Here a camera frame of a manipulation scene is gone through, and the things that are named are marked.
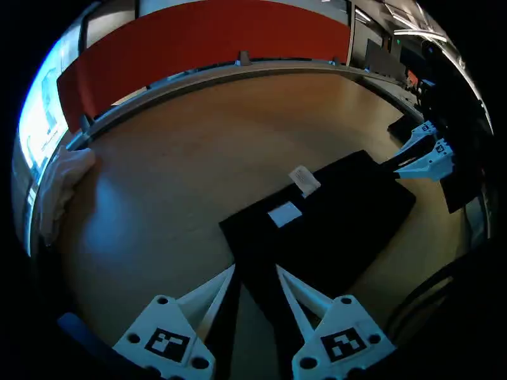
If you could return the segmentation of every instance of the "black cloth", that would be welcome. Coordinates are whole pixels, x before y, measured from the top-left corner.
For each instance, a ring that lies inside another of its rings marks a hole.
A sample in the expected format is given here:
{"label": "black cloth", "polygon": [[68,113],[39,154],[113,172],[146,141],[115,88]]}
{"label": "black cloth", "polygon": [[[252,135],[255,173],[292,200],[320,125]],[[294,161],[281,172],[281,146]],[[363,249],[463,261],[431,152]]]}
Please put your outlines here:
{"label": "black cloth", "polygon": [[[314,172],[306,199],[292,184],[220,223],[236,270],[274,327],[282,378],[303,345],[275,263],[320,292],[345,292],[387,245],[415,203],[365,151]],[[302,216],[278,228],[267,214],[291,201]]]}

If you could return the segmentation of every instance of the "white wall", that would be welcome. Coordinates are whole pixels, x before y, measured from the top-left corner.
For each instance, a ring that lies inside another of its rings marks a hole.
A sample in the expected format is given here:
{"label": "white wall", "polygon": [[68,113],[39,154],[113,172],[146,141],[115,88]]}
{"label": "white wall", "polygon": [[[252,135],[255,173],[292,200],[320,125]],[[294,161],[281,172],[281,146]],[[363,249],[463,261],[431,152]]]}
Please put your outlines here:
{"label": "white wall", "polygon": [[184,3],[193,3],[199,0],[139,0],[139,17]]}
{"label": "white wall", "polygon": [[356,20],[356,32],[354,33],[354,45],[352,47],[352,59],[359,68],[363,68],[366,57],[368,39],[382,46],[382,37],[368,28],[365,24]]}
{"label": "white wall", "polygon": [[[149,13],[168,8],[170,6],[191,3],[199,0],[139,0],[139,16],[145,16]],[[274,3],[283,3],[303,8],[312,12],[320,13],[338,22],[349,24],[347,16],[347,3],[345,0],[331,0],[322,2],[321,0],[266,0]]]}
{"label": "white wall", "polygon": [[266,0],[274,3],[283,3],[303,8],[315,13],[320,13],[338,22],[349,24],[347,14],[347,2],[344,0],[332,0],[322,2],[321,0]]}
{"label": "white wall", "polygon": [[102,4],[90,15],[86,34],[86,47],[89,48],[102,37],[118,29],[136,16],[134,0],[112,0]]}

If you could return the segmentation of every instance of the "screw hole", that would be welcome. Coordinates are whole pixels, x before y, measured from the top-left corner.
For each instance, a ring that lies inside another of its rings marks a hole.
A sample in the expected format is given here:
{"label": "screw hole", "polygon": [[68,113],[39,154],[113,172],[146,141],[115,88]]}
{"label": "screw hole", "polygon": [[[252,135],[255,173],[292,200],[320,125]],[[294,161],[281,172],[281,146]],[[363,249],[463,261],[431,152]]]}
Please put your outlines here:
{"label": "screw hole", "polygon": [[210,362],[202,357],[195,357],[191,361],[192,367],[196,369],[205,369],[208,368]]}
{"label": "screw hole", "polygon": [[141,338],[139,337],[139,335],[134,334],[134,333],[127,335],[127,339],[130,343],[139,343],[141,341]]}
{"label": "screw hole", "polygon": [[361,377],[363,372],[364,372],[364,369],[362,369],[362,368],[352,368],[347,373],[347,380],[358,379]]}
{"label": "screw hole", "polygon": [[152,374],[152,375],[154,375],[154,376],[157,376],[157,377],[162,377],[162,373],[161,373],[158,369],[156,369],[155,367],[153,367],[153,366],[151,366],[151,365],[148,365],[148,366],[146,367],[146,370],[147,370],[150,374]]}
{"label": "screw hole", "polygon": [[370,335],[369,338],[368,338],[368,341],[372,345],[376,345],[378,342],[380,342],[380,335],[379,334]]}
{"label": "screw hole", "polygon": [[303,369],[312,369],[317,367],[317,360],[314,358],[303,358],[299,362],[299,366]]}

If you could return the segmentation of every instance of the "window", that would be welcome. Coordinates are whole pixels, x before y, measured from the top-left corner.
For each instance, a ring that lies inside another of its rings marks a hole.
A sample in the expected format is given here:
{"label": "window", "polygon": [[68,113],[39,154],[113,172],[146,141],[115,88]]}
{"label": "window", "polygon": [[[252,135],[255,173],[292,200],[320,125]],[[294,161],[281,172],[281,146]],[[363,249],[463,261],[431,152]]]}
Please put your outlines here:
{"label": "window", "polygon": [[21,112],[20,145],[36,180],[67,131],[56,80],[77,58],[81,18],[70,26],[49,52],[30,87]]}

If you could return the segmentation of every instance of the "black fabric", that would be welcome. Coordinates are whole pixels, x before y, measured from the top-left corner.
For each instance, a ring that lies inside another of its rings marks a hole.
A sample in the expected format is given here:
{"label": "black fabric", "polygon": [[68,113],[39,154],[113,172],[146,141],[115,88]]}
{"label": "black fabric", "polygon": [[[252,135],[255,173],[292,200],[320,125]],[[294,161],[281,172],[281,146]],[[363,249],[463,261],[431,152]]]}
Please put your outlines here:
{"label": "black fabric", "polygon": [[[365,151],[314,175],[322,186],[306,199],[292,184],[220,223],[241,280],[273,324],[282,378],[290,378],[303,339],[274,264],[335,298],[386,246],[415,202]],[[287,201],[302,216],[278,228],[267,213]]]}
{"label": "black fabric", "polygon": [[412,136],[412,130],[417,127],[419,123],[409,115],[403,115],[396,120],[393,124],[387,127],[387,132],[396,137],[396,139],[405,144]]}
{"label": "black fabric", "polygon": [[204,341],[204,344],[215,358],[214,379],[216,380],[226,380],[231,374],[240,288],[240,277],[238,271],[235,270],[215,320]]}

